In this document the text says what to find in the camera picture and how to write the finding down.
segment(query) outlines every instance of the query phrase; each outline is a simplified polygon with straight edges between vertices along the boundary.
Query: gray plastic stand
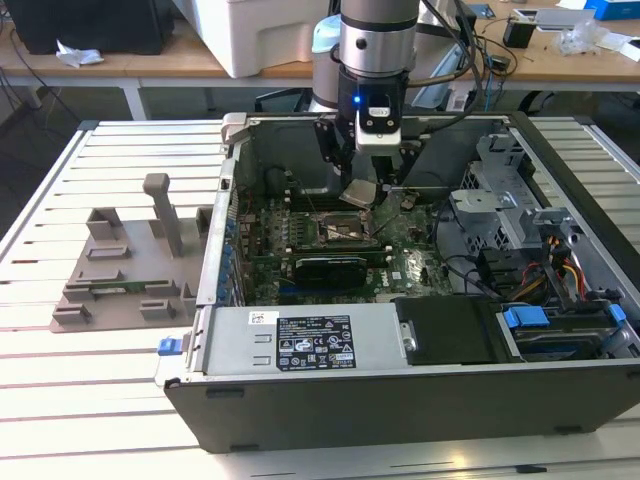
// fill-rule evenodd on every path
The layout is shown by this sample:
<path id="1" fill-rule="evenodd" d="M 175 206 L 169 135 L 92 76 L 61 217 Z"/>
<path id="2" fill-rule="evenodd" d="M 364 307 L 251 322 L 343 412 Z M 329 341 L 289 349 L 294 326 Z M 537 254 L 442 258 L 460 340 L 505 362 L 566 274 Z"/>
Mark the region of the gray plastic stand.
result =
<path id="1" fill-rule="evenodd" d="M 212 207 L 178 220 L 166 174 L 149 174 L 143 189 L 157 219 L 121 222 L 114 208 L 95 209 L 90 237 L 65 286 L 54 333 L 193 324 Z"/>

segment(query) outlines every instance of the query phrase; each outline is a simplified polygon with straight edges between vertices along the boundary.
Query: white box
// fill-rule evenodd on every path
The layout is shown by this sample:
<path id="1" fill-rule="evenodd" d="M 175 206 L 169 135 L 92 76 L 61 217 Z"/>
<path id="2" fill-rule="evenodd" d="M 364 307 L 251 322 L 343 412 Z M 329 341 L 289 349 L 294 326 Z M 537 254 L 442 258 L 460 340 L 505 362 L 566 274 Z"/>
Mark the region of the white box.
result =
<path id="1" fill-rule="evenodd" d="M 295 61 L 310 62 L 324 0 L 174 0 L 234 78 Z"/>

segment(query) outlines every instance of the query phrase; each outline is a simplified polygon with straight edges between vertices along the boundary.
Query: power supply label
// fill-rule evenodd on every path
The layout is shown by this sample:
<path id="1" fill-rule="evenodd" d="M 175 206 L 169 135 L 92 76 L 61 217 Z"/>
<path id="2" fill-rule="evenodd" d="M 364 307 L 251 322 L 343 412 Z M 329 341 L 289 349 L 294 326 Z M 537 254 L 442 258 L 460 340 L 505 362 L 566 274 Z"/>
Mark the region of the power supply label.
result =
<path id="1" fill-rule="evenodd" d="M 355 368 L 350 317 L 278 318 L 276 362 L 283 372 Z"/>

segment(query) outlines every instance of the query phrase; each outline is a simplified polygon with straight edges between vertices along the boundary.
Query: robotic arm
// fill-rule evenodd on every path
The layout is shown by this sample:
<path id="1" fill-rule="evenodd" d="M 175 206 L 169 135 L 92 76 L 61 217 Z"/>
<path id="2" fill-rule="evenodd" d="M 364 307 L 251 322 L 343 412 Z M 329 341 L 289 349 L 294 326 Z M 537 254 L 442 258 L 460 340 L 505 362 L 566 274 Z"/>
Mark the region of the robotic arm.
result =
<path id="1" fill-rule="evenodd" d="M 460 0 L 453 1 L 455 10 Z M 448 0 L 427 5 L 441 19 L 451 17 L 451 6 Z M 337 113 L 334 121 L 318 119 L 315 131 L 323 159 L 339 171 L 345 189 L 352 180 L 355 152 L 371 156 L 378 177 L 374 205 L 384 200 L 392 185 L 404 181 L 423 148 L 420 141 L 403 142 L 401 132 L 409 72 L 416 61 L 419 7 L 420 0 L 342 0 L 340 43 L 331 51 L 338 66 L 337 98 L 331 102 Z M 435 29 L 442 31 L 443 26 Z M 396 170 L 392 155 L 398 153 L 402 166 Z"/>

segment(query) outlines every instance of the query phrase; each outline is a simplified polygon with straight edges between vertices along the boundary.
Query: aluminum slotted table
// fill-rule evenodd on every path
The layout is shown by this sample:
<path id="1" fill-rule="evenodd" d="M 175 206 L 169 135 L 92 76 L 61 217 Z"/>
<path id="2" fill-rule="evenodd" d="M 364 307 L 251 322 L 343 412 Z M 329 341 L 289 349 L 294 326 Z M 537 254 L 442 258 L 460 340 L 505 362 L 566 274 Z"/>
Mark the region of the aluminum slotted table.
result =
<path id="1" fill-rule="evenodd" d="M 633 162 L 594 127 L 568 118 L 534 121 L 638 246 L 640 186 Z M 153 218 L 142 181 L 147 173 L 165 172 L 178 215 L 193 217 L 197 206 L 215 201 L 224 159 L 220 128 L 215 121 L 102 122 L 79 131 L 0 244 L 3 478 L 52 472 L 67 480 L 173 478 L 188 472 L 216 479 L 515 479 L 518 471 L 535 470 L 526 466 L 546 469 L 536 476 L 541 479 L 640 476 L 639 407 L 585 435 L 209 455 L 154 383 L 159 340 L 188 329 L 49 333 L 51 313 L 87 238 L 91 209 L 115 206 L 122 220 Z M 561 205 L 548 180 L 537 181 Z"/>

